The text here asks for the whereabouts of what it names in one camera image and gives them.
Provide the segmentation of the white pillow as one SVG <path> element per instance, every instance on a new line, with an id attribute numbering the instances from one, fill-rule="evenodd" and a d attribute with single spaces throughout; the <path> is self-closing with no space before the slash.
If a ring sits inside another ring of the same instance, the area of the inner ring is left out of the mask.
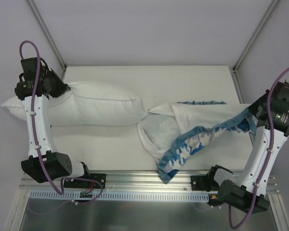
<path id="1" fill-rule="evenodd" d="M 52 126 L 125 126 L 140 122 L 146 111 L 141 98 L 122 86 L 103 82 L 69 82 L 69 91 L 58 98 L 47 92 L 47 81 L 38 84 L 37 95 L 49 100 Z"/>

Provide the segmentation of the blue patterned pillowcase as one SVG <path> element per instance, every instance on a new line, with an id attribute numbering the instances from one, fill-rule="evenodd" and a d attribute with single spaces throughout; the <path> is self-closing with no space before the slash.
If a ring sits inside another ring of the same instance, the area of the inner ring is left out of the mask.
<path id="1" fill-rule="evenodd" d="M 248 104 L 218 101 L 164 103 L 137 124 L 140 141 L 154 158 L 159 178 L 169 183 L 185 163 L 225 131 L 255 135 Z"/>

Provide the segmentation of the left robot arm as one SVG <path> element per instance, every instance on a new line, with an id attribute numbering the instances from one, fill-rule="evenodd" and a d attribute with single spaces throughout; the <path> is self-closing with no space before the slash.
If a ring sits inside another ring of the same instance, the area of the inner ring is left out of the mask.
<path id="1" fill-rule="evenodd" d="M 49 122 L 50 98 L 58 98 L 70 87 L 52 71 L 43 59 L 21 60 L 23 72 L 14 91 L 24 109 L 29 134 L 28 159 L 22 170 L 38 183 L 58 178 L 74 178 L 81 188 L 89 186 L 91 176 L 83 162 L 72 163 L 54 144 Z"/>

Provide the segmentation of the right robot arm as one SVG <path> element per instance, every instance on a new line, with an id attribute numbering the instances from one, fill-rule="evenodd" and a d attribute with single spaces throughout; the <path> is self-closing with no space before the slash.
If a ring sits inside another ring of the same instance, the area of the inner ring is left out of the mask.
<path id="1" fill-rule="evenodd" d="M 245 213 L 260 213 L 269 208 L 266 186 L 276 156 L 289 136 L 289 83 L 278 82 L 273 91 L 267 90 L 248 107 L 257 119 L 253 149 L 241 175 L 219 165 L 207 174 L 206 184 L 217 190 L 215 199 Z"/>

